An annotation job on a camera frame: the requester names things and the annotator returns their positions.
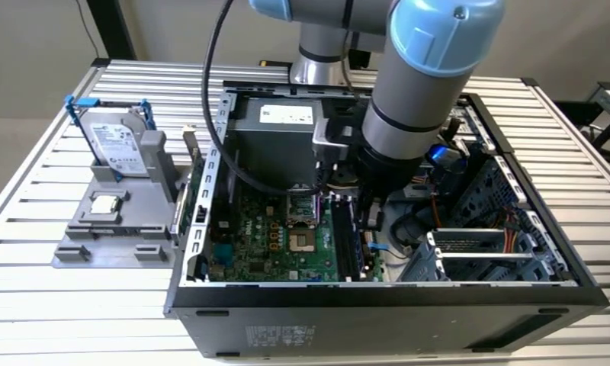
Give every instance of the hard drive label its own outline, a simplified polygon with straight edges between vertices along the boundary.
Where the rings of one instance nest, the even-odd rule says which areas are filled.
[[[109,167],[123,175],[147,174],[131,128],[121,124],[92,124],[91,127]]]

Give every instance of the wire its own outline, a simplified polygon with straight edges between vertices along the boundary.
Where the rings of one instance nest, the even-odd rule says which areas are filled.
[[[605,129],[602,127],[600,127],[600,126],[593,125],[593,124],[589,124],[586,127],[590,129],[590,139],[594,140],[594,138],[596,138],[594,131],[597,130],[600,132],[604,132]]]
[[[432,195],[432,212],[433,212],[433,215],[435,215],[436,227],[441,228],[443,225],[441,225],[441,219],[439,217],[439,207],[436,206],[436,197],[435,197],[435,195]]]
[[[313,194],[317,194],[320,192],[320,185],[317,185],[317,187],[315,187],[313,189],[289,191],[280,188],[275,188],[271,185],[267,185],[265,183],[259,181],[256,178],[253,178],[240,168],[229,153],[225,151],[224,144],[221,143],[220,136],[217,135],[217,128],[215,127],[213,116],[211,111],[211,100],[208,96],[208,82],[211,79],[211,68],[213,67],[215,49],[217,48],[217,40],[221,33],[221,26],[224,25],[225,16],[228,15],[228,11],[231,9],[232,4],[233,0],[225,0],[224,5],[221,6],[220,14],[217,17],[217,23],[215,24],[213,33],[211,35],[211,41],[208,42],[208,51],[205,53],[204,71],[201,75],[201,107],[204,109],[205,126],[208,127],[208,132],[211,133],[211,137],[213,139],[213,145],[217,148],[217,150],[220,150],[221,158],[224,159],[225,164],[235,172],[235,174],[240,177],[240,179],[245,181],[255,189],[264,192],[265,194],[276,196],[312,196]],[[324,175],[323,182],[327,182],[329,180],[329,176],[325,177]]]
[[[351,78],[348,77],[348,69],[351,68],[351,64],[348,63],[348,53],[351,51],[351,47],[347,46],[349,35],[351,30],[347,29],[347,35],[344,36],[344,44],[341,45],[341,75],[344,76],[344,82],[347,83],[348,90],[351,91],[351,93],[353,93],[355,100],[359,101],[359,92],[355,90],[353,83],[351,81]]]
[[[77,8],[80,8],[81,24],[84,25],[85,34],[88,35],[88,39],[91,40],[92,48],[95,49],[95,57],[99,59],[100,51],[97,50],[97,45],[95,44],[95,40],[92,38],[91,31],[88,30],[88,25],[85,24],[84,9],[81,8],[80,0],[75,0],[75,2],[77,3]]]
[[[484,220],[487,219],[487,217],[489,217],[491,215],[493,215],[496,212],[500,212],[503,209],[503,207],[499,207],[499,208],[493,208],[492,210],[488,210],[487,212],[484,212],[483,214],[480,214],[479,216],[473,217],[468,222],[467,224],[464,225],[464,227],[475,227],[475,225],[477,223],[484,222]]]
[[[503,250],[504,253],[509,251],[509,230],[505,228],[505,248]]]
[[[511,249],[511,252],[513,253],[515,252],[515,245],[516,245],[516,239],[519,238],[519,231],[516,231],[516,234],[513,235],[513,238],[511,240],[511,245],[509,245],[509,249]]]
[[[373,249],[377,249],[383,252],[388,252],[393,257],[396,257],[397,259],[401,259],[403,261],[408,260],[409,257],[405,257],[404,255],[399,255],[393,250],[391,249],[383,249],[383,248],[373,248]]]

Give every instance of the sticker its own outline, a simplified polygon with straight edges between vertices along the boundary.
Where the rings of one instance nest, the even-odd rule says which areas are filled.
[[[312,345],[316,326],[247,326],[249,347]]]
[[[115,234],[113,229],[91,229],[91,233],[96,234]]]
[[[428,187],[425,186],[424,189],[416,189],[415,185],[407,185],[403,189],[403,193],[405,198],[425,197],[428,194]]]
[[[109,167],[123,175],[147,174],[131,128],[121,124],[92,124],[91,128]]]
[[[263,124],[315,124],[313,108],[304,105],[267,104],[260,109]]]

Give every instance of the robotic arm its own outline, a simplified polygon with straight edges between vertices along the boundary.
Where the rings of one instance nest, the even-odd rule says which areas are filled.
[[[415,175],[487,56],[504,0],[251,0],[251,4],[261,14],[285,21],[387,34],[363,124],[367,143],[356,164],[360,210],[368,212]]]

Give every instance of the metal slotted table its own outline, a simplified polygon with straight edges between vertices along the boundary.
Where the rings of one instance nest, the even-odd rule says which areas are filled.
[[[208,149],[200,105],[201,68],[195,65],[112,61],[92,67],[75,95],[153,104],[167,149],[188,164],[181,128],[196,124]],[[372,86],[375,72],[352,75]],[[287,82],[284,68],[215,68],[217,106],[221,80]],[[539,87],[520,79],[471,79],[519,160],[610,299],[610,168]],[[92,155],[64,112],[0,195],[0,364],[220,364],[200,353],[163,304],[165,269],[49,267],[67,221],[88,187]],[[244,364],[460,364],[536,366],[610,365],[610,307],[511,355],[416,358],[240,359]]]

